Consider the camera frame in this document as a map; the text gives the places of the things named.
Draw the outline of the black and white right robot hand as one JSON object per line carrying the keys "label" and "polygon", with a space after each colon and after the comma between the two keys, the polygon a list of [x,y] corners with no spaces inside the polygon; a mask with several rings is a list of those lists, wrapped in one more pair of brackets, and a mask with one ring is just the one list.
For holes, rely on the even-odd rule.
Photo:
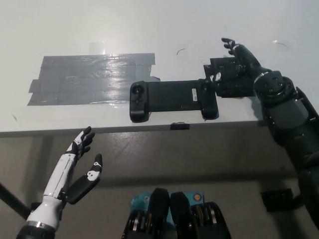
{"label": "black and white right robot hand", "polygon": [[205,73],[207,79],[220,81],[246,77],[254,82],[261,75],[271,72],[270,69],[262,67],[257,58],[243,44],[225,37],[222,37],[221,41],[231,57],[212,58]]}

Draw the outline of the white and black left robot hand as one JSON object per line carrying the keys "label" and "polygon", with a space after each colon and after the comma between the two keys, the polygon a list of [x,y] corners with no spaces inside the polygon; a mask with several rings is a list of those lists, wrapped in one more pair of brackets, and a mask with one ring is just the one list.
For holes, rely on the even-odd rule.
{"label": "white and black left robot hand", "polygon": [[87,173],[70,184],[75,166],[90,150],[94,136],[90,126],[85,128],[61,155],[46,185],[42,202],[28,216],[27,225],[57,231],[65,205],[76,204],[98,184],[103,168],[101,154],[96,155]]}

